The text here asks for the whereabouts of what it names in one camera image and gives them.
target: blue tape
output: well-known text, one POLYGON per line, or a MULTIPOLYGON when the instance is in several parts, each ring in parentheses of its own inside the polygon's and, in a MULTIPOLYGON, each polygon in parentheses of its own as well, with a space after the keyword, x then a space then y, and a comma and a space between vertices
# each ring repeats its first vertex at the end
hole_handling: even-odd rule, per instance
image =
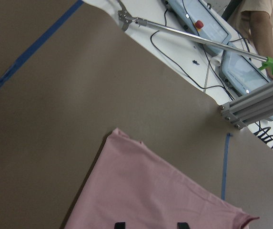
POLYGON ((226 139, 225 139, 224 158, 223 158, 223 173, 222 173, 222 187, 221 187, 221 199, 222 200, 225 200, 228 145, 229 145, 231 136, 232 136, 231 133, 227 133, 226 139))
POLYGON ((13 65, 10 66, 0 78, 0 88, 82 4, 82 0, 77 0, 48 30, 46 30, 21 56, 16 59, 13 65))

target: white table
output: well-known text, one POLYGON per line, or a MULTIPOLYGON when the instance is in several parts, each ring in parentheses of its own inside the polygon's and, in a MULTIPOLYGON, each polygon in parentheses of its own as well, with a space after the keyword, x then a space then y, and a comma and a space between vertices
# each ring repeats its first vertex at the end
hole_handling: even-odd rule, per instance
MULTIPOLYGON (((118 20, 117 11, 121 10, 121 8, 116 0, 83 1, 104 10, 116 21, 118 25, 120 25, 121 22, 119 22, 118 20)), ((141 17, 150 21, 164 24, 165 6, 160 0, 122 0, 122 2, 126 6, 128 12, 133 17, 141 17)), ((227 22, 225 22, 213 10, 212 12, 219 18, 219 20, 231 33, 232 41, 240 38, 237 32, 230 25, 228 25, 227 22)), ((168 12, 166 14, 166 18, 168 26, 182 30, 181 26, 171 12, 168 12)), ((188 78, 178 66, 176 66, 173 62, 171 62, 154 48, 154 46, 150 42, 150 36, 154 32, 155 30, 153 29, 143 26, 139 27, 136 24, 132 23, 125 33, 129 35, 132 39, 134 39, 137 43, 139 43, 141 46, 143 46, 145 49, 147 49, 149 52, 151 52, 158 59, 160 59, 162 62, 164 62, 166 65, 175 70, 186 81, 197 87, 199 90, 202 90, 201 88, 196 86, 196 84, 190 78, 188 78)), ((202 87, 221 85, 220 81, 210 69, 204 51, 197 43, 192 42, 185 37, 165 32, 160 32, 156 34, 153 38, 153 41, 164 53, 166 53, 169 57, 176 61, 202 87), (196 60, 199 65, 194 64, 192 62, 193 60, 196 60)), ((242 40, 236 41, 234 44, 238 48, 246 50, 246 47, 242 40)), ((251 52, 256 52, 252 46, 249 45, 249 47, 251 52)), ((129 57, 129 55, 133 55, 133 53, 127 53, 127 58, 129 57)), ((213 58, 208 55, 213 68, 220 64, 221 55, 222 54, 219 54, 218 56, 213 58)), ((252 60, 252 62, 258 67, 261 66, 260 61, 252 60)), ((224 104, 230 100, 228 95, 222 88, 211 88, 202 91, 212 97, 217 102, 217 104, 224 104)), ((264 120, 261 121, 261 125, 262 127, 270 126, 271 130, 268 132, 268 134, 273 135, 273 122, 268 122, 264 120)), ((258 130, 258 126, 256 124, 252 124, 249 125, 249 129, 252 132, 255 132, 258 130)))

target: folded pink fabric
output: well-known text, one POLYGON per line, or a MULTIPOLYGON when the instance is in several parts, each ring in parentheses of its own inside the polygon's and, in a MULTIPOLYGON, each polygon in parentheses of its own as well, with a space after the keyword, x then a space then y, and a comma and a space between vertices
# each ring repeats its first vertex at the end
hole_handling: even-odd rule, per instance
POLYGON ((65 229, 242 229, 253 219, 119 129, 107 138, 65 229))

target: metal rod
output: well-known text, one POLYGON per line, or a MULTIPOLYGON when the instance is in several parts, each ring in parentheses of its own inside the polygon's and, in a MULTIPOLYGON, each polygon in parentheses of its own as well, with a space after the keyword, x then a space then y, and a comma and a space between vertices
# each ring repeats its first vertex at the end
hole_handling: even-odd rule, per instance
POLYGON ((248 57, 254 58, 256 60, 259 60, 261 62, 266 62, 268 60, 267 57, 260 56, 260 55, 257 55, 257 54, 251 53, 251 52, 247 52, 247 51, 244 51, 241 49, 237 49, 237 48, 234 48, 234 47, 231 47, 231 46, 219 43, 219 42, 213 42, 208 39, 205 39, 205 38, 202 38, 202 37, 199 37, 199 36, 187 33, 187 32, 183 32, 183 31, 180 31, 180 30, 168 27, 168 26, 164 26, 164 25, 155 23, 153 21, 148 21, 148 20, 145 20, 142 18, 134 18, 133 22, 135 22, 138 25, 146 26, 146 27, 153 28, 153 29, 159 29, 159 30, 163 30, 163 31, 170 31, 170 32, 178 33, 178 34, 189 37, 189 39, 194 42, 215 46, 215 47, 221 48, 223 50, 232 51, 232 52, 235 52, 239 55, 248 56, 248 57))

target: emergency stop button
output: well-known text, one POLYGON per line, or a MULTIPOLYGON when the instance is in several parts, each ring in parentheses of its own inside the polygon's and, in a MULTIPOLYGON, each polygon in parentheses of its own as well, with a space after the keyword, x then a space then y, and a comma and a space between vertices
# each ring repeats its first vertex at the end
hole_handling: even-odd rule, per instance
POLYGON ((204 24, 201 21, 197 21, 194 25, 198 30, 204 27, 204 24))

